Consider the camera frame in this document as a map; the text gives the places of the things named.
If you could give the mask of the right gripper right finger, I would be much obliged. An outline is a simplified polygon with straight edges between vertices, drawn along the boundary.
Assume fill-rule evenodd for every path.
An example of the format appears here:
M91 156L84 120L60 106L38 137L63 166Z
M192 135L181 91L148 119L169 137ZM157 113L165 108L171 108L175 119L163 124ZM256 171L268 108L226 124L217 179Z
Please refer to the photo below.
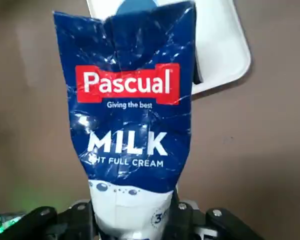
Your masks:
M201 212L189 202L172 195L163 240L263 240L239 217L222 207Z

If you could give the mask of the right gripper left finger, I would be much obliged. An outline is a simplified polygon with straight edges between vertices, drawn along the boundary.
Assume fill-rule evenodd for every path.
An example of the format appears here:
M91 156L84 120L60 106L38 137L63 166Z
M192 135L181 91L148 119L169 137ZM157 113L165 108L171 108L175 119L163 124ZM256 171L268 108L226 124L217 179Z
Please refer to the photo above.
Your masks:
M79 201L63 212L41 206L0 232L0 240L96 240L98 228L90 201Z

